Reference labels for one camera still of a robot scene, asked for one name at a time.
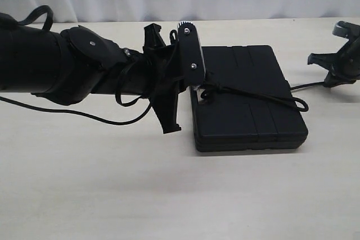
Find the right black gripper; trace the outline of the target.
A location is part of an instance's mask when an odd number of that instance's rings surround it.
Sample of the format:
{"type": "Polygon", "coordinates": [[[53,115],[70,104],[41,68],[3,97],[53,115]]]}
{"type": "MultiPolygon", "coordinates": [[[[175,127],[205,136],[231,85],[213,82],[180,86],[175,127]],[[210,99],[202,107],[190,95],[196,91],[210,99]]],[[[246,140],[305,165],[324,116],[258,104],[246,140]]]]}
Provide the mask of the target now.
{"type": "Polygon", "coordinates": [[[328,71],[323,81],[325,88],[354,84],[359,80],[359,37],[348,39],[336,53],[311,53],[307,64],[315,64],[328,71]]]}

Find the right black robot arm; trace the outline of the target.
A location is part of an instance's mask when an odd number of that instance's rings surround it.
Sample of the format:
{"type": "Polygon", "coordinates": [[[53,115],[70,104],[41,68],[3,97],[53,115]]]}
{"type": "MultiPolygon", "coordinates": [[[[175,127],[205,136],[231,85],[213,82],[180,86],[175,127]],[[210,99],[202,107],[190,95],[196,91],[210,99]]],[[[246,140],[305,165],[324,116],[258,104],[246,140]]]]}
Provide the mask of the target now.
{"type": "Polygon", "coordinates": [[[323,81],[326,88],[354,84],[359,80],[359,36],[349,37],[335,53],[311,53],[307,64],[315,64],[328,71],[323,81]]]}

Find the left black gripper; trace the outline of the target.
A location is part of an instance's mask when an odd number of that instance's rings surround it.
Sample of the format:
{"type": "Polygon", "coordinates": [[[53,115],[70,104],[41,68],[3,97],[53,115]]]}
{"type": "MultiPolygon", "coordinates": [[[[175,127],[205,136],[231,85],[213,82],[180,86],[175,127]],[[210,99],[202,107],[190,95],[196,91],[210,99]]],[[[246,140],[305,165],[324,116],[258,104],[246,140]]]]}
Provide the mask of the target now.
{"type": "Polygon", "coordinates": [[[143,56],[150,65],[151,86],[148,97],[164,134],[178,132],[178,95],[186,90],[176,30],[171,30],[170,44],[160,35],[161,26],[151,23],[144,27],[143,56]]]}

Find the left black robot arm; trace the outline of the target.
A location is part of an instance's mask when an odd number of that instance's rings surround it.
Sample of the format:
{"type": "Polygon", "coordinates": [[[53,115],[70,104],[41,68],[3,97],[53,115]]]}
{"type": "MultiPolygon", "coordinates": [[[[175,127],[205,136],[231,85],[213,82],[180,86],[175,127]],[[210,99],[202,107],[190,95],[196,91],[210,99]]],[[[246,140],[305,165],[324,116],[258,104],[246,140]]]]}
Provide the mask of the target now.
{"type": "Polygon", "coordinates": [[[144,28],[142,52],[122,48],[92,30],[78,25],[52,32],[53,11],[47,5],[35,8],[18,21],[1,14],[1,91],[30,93],[69,106],[90,94],[114,95],[125,107],[122,95],[147,99],[164,133],[180,130],[177,124],[178,96],[186,86],[179,59],[178,34],[170,32],[165,44],[161,26],[144,28]]]}

